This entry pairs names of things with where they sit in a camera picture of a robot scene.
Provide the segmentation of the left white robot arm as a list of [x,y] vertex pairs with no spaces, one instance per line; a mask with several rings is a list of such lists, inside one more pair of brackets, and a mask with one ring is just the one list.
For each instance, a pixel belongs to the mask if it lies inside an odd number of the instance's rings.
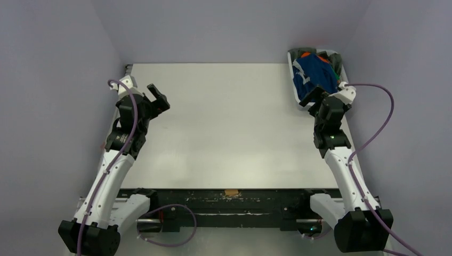
[[147,89],[150,101],[136,86],[118,90],[115,119],[109,132],[95,181],[72,220],[61,221],[58,234],[67,249],[77,255],[114,255],[122,233],[141,215],[153,218],[157,201],[145,194],[132,195],[114,209],[123,180],[146,142],[149,122],[169,110],[170,104],[154,84]]

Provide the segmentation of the blue t shirt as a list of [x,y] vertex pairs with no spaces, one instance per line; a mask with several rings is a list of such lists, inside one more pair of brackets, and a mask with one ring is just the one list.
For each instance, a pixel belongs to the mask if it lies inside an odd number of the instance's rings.
[[316,86],[322,87],[330,94],[338,91],[338,80],[332,66],[315,56],[295,59],[292,62],[292,71],[293,83],[299,100],[302,100]]

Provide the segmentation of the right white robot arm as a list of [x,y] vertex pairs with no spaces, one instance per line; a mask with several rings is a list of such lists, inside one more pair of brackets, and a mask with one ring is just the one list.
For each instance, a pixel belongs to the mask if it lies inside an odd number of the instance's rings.
[[299,203],[306,217],[321,216],[334,232],[338,249],[343,253],[382,251],[386,247],[393,216],[381,208],[371,195],[363,177],[354,171],[352,145],[341,129],[344,114],[351,108],[354,89],[330,94],[315,87],[301,101],[314,117],[313,142],[330,168],[342,196],[335,202],[328,194],[314,194]]

